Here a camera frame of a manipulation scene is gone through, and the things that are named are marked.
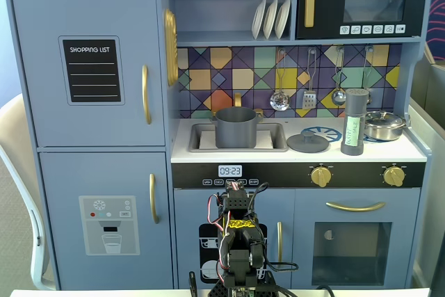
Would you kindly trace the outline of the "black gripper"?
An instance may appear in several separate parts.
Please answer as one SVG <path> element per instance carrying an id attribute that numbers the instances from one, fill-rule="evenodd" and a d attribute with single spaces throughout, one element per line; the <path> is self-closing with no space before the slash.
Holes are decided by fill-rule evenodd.
<path id="1" fill-rule="evenodd" d="M 226 185 L 226 194 L 228 198 L 245 198 L 245 187 L 240 183 L 228 183 Z"/>

